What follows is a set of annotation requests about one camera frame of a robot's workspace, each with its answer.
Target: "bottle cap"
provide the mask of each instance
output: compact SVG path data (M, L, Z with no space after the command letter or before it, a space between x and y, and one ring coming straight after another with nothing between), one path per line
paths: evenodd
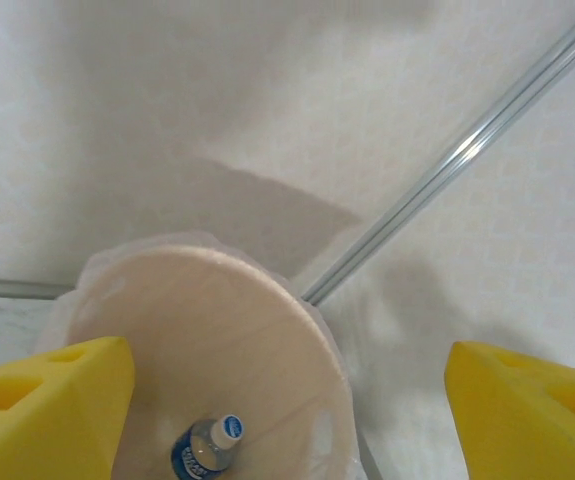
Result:
M211 439L222 450L229 450L243 437L243 422L236 415L226 415L211 427Z

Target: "water bottle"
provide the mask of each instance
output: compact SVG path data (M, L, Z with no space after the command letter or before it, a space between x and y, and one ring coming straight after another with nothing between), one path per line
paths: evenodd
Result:
M236 455L243 424L235 415L194 423L174 444L171 465L180 480L212 480Z

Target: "yellow sponge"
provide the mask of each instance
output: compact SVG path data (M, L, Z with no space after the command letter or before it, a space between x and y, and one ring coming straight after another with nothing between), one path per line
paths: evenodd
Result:
M575 370L454 344L445 384L471 480L575 480Z
M133 387L122 338L0 366L0 480L109 479Z

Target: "clear plastic wrap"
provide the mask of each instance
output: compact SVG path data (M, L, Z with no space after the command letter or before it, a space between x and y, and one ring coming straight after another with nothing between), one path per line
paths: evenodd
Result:
M136 363L114 480L165 478L176 436L226 413L241 416L247 433L223 478L367 478L351 390L320 313L211 235L94 255L55 302L36 350L104 335L126 337Z

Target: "blue bottle label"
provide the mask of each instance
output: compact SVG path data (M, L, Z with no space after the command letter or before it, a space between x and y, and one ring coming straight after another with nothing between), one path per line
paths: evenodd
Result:
M243 436L243 422L236 415L228 415L223 422L225 433L231 438L240 438Z
M222 473L203 467L196 459L191 449L191 428L174 444L171 465L180 480L213 480Z

